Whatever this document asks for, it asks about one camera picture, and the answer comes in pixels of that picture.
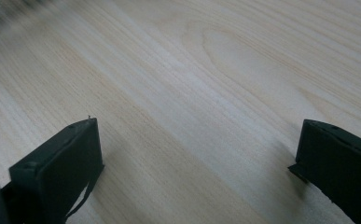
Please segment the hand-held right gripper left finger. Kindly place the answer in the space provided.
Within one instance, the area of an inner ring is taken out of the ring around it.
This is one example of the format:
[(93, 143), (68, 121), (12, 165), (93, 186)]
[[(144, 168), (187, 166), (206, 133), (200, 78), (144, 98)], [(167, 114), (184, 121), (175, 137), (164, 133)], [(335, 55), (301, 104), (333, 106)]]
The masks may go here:
[(104, 169), (98, 121), (65, 127), (9, 168), (3, 188), (11, 224), (65, 224)]

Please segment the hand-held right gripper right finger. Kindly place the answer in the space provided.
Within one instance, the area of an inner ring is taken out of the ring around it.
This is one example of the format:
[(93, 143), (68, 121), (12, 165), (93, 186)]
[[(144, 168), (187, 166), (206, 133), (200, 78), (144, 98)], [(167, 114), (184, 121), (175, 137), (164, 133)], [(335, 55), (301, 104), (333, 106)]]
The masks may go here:
[(288, 170), (314, 184), (361, 224), (361, 138), (317, 120), (303, 121), (296, 163)]

